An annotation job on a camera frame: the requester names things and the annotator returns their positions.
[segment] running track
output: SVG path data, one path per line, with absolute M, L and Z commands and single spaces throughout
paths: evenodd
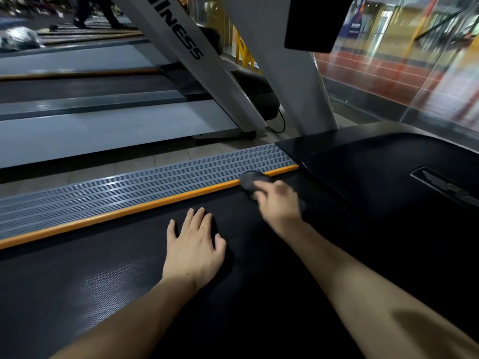
M 479 132 L 477 67 L 444 73 L 343 51 L 316 60 L 324 77 Z

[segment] black treadmill belt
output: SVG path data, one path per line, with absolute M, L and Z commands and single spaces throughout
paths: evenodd
M 304 197 L 307 219 L 326 231 L 354 222 L 302 174 L 281 178 Z M 189 207 L 201 206 L 214 215 L 213 233 L 228 242 L 227 258 L 155 355 L 221 349 L 362 357 L 314 279 L 239 187 L 0 251 L 2 357 L 45 358 L 146 293 L 161 278 L 169 220 L 181 224 Z
M 0 103 L 175 90 L 165 75 L 81 77 L 0 82 Z

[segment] treadmill upright post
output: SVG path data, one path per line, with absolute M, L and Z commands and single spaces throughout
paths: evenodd
M 314 56 L 284 47 L 291 0 L 221 1 L 298 131 L 308 135 L 336 130 Z
M 178 0 L 112 0 L 160 51 L 167 45 L 244 132 L 266 122 Z

